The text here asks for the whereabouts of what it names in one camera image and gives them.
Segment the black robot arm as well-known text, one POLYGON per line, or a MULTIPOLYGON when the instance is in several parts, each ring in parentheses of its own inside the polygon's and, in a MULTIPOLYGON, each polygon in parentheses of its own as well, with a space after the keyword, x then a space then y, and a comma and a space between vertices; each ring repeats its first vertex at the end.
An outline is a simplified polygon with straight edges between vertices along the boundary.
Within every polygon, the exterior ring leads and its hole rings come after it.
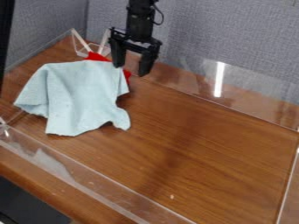
POLYGON ((126 30, 120 31, 116 27, 110 28, 108 43, 114 66, 122 67, 126 64, 127 51, 139 53, 142 55, 138 69, 140 77, 151 73, 163 45, 163 42, 152 37, 154 25, 163 23, 155 22, 155 13, 162 13, 155 5, 158 1, 128 0, 126 30))

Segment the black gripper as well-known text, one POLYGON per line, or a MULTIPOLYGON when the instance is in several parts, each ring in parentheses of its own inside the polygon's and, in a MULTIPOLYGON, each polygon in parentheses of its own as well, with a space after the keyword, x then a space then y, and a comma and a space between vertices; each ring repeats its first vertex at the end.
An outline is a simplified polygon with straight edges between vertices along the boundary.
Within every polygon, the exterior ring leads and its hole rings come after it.
POLYGON ((150 74, 163 42, 154 37, 143 40, 132 39, 124 30, 112 27, 110 29, 108 43, 111 44, 112 63, 115 67, 126 64, 127 51, 142 54, 139 61, 138 75, 140 77, 150 74))

